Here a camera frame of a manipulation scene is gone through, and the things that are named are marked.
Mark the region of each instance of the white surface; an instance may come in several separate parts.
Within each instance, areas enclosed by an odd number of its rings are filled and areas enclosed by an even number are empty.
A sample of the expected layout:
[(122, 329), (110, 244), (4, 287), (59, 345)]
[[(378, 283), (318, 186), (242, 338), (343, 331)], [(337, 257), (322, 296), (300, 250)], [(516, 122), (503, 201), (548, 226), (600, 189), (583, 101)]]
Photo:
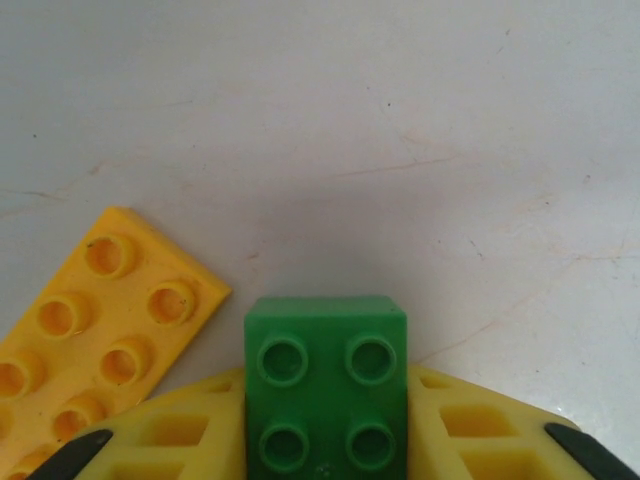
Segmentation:
[(640, 470), (640, 6), (3, 0), (0, 333), (109, 204), (235, 288), (393, 296), (413, 361)]

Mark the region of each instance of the yellow plastic base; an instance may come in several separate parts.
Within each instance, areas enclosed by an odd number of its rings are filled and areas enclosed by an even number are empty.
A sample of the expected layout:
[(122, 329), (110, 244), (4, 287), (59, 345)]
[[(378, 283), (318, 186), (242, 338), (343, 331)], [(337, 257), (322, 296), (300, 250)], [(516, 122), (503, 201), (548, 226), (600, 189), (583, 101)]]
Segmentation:
[(132, 210), (107, 209), (0, 345), (0, 479), (143, 400), (229, 293)]
[[(408, 479), (592, 480), (547, 436), (547, 422), (573, 426), (412, 366)], [(114, 435), (76, 480), (246, 479), (242, 370), (152, 399), (91, 430), (98, 428)]]

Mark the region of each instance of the lego brick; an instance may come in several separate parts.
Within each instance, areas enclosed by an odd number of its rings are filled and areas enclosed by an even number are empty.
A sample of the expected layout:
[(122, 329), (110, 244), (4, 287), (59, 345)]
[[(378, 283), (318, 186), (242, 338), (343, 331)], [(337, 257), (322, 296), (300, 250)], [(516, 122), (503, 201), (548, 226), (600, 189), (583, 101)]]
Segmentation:
[(0, 345), (0, 478), (144, 399), (229, 293), (132, 210), (108, 208)]
[(552, 413), (411, 366), (408, 478), (593, 480), (546, 434), (549, 422), (575, 428)]
[(387, 297), (259, 300), (245, 319), (248, 478), (405, 478), (406, 335)]
[(113, 436), (74, 480), (243, 480), (244, 396), (232, 370), (104, 420), (83, 433)]

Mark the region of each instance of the green lego duplo brick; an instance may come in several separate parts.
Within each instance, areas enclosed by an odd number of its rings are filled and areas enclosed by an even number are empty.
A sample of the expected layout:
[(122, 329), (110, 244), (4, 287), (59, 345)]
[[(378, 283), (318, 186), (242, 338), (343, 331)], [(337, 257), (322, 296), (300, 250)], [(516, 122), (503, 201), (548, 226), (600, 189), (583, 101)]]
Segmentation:
[(262, 298), (244, 329), (249, 480), (406, 478), (407, 320), (390, 298)]

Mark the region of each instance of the black rubber tip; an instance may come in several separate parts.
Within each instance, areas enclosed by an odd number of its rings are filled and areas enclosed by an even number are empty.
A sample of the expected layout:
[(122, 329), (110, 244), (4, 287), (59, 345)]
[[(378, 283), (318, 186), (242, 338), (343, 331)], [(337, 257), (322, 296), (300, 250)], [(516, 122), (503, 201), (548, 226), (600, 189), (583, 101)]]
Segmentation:
[(111, 430), (96, 430), (71, 440), (44, 462), (27, 480), (73, 480), (113, 436)]
[(640, 480), (591, 435), (559, 423), (547, 423), (544, 429), (596, 480)]

